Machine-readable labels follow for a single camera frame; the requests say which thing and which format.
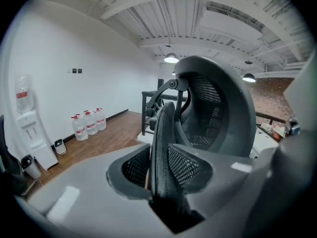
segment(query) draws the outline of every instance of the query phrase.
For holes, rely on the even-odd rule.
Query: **ceiling light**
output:
[[[252,83],[256,82],[256,78],[251,73],[245,74],[242,79],[247,82],[252,82]]]
[[[174,44],[172,44],[172,43],[166,43],[165,46],[168,47],[168,48],[173,48],[173,47],[174,47]]]
[[[177,63],[179,60],[176,58],[174,53],[169,53],[165,56],[164,61],[169,63]]]

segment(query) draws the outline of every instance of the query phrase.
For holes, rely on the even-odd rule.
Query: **white ceiling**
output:
[[[90,1],[104,9],[101,18],[105,23],[112,17],[119,20],[139,39],[139,48],[159,63],[164,63],[166,54],[174,52],[180,59],[201,55],[221,60],[240,74],[250,71],[268,76],[271,71],[281,71],[279,75],[283,75],[290,69],[301,69],[303,65],[298,62],[307,61],[315,46],[290,0]],[[239,18],[245,27],[252,25],[262,31],[262,37],[250,45],[228,38],[226,33],[200,29],[199,22],[207,7],[214,11],[222,9],[220,13]],[[173,48],[165,46],[169,42]]]

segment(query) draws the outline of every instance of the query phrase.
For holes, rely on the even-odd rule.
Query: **white water dispenser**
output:
[[[46,136],[37,110],[23,113],[17,119],[19,131],[29,146],[31,156],[35,157],[39,164],[47,170],[58,163]]]

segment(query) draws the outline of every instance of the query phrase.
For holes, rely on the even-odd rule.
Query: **ceiling beam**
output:
[[[144,39],[144,40],[140,40],[139,48],[163,46],[169,42],[179,46],[187,46],[187,47],[193,46],[193,47],[200,47],[200,48],[206,48],[206,49],[212,49],[212,50],[224,52],[242,61],[251,61],[253,62],[253,66],[260,68],[262,71],[265,70],[263,62],[261,62],[260,60],[256,58],[253,58],[251,55],[241,50],[235,49],[225,44],[202,40],[202,39],[194,39],[194,38],[186,38],[186,37],[172,37],[172,38],[161,37],[161,38]]]
[[[213,60],[213,61],[215,61],[215,62],[222,62],[221,60],[214,59],[213,57],[209,57],[209,56],[203,56],[203,57],[209,58],[209,59],[211,59],[211,60]],[[167,63],[167,62],[165,62],[165,61],[164,61],[164,56],[154,56],[154,57],[153,57],[153,61],[154,61],[154,62],[163,63],[164,65],[175,66],[174,63]],[[233,66],[231,66],[231,67],[232,67],[239,75],[244,75],[244,74],[245,74],[244,71],[243,71],[243,69],[240,69],[240,68],[238,68],[238,67],[233,67]]]
[[[111,16],[123,10],[126,10],[128,8],[131,8],[133,6],[137,6],[146,2],[150,2],[150,1],[153,1],[153,0],[118,0],[105,9],[101,18],[102,19],[110,18]],[[220,4],[224,4],[226,6],[235,8],[253,17],[254,19],[264,24],[274,34],[276,34],[286,45],[294,42],[294,39],[285,30],[285,28],[281,24],[278,23],[277,20],[272,18],[269,14],[267,14],[264,10],[262,10],[260,7],[253,4],[252,2],[249,2],[247,0],[207,0],[207,1],[213,1]],[[303,56],[297,45],[291,45],[289,46],[289,49],[299,61],[303,60]]]
[[[266,77],[291,77],[291,78],[295,78],[300,71],[301,71],[300,69],[268,71],[268,72],[253,73],[253,75],[256,78],[266,78]]]

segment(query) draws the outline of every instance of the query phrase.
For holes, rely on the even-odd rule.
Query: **brick wall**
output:
[[[289,119],[293,112],[283,92],[292,81],[293,78],[258,78],[256,83],[247,82],[255,110],[284,120]]]

